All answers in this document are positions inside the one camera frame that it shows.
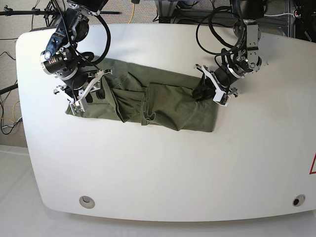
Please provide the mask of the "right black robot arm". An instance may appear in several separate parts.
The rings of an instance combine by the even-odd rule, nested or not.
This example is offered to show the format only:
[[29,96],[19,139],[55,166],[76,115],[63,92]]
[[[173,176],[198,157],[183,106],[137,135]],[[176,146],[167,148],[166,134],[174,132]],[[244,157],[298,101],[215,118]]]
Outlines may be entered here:
[[[109,52],[111,44],[110,29],[105,20],[100,16],[101,10],[108,3],[106,0],[69,0],[70,6],[61,12],[61,20],[49,42],[40,55],[42,69],[48,75],[55,75],[66,84],[66,95],[76,101],[77,90],[89,81],[88,74],[99,71],[97,65],[103,61]],[[93,52],[77,50],[78,43],[83,41],[89,31],[90,15],[95,16],[106,30],[107,39],[103,53],[98,59],[94,59]],[[91,66],[95,69],[86,72],[84,67]]]

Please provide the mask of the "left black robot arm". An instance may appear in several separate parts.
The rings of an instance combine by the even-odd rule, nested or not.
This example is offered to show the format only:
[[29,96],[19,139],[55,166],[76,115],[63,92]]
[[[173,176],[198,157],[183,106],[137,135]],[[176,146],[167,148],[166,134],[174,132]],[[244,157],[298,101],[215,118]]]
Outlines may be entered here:
[[[234,45],[227,43],[214,29],[213,18],[218,13],[231,13],[236,22],[233,32],[237,37]],[[220,52],[204,52],[212,55],[218,68],[211,70],[206,66],[196,65],[202,72],[201,80],[193,90],[193,98],[197,101],[211,99],[220,106],[227,106],[231,96],[238,97],[233,83],[246,74],[257,72],[262,64],[259,56],[258,42],[261,38],[257,19],[264,17],[264,4],[260,0],[232,0],[229,6],[220,6],[204,17],[213,36],[223,45]]]

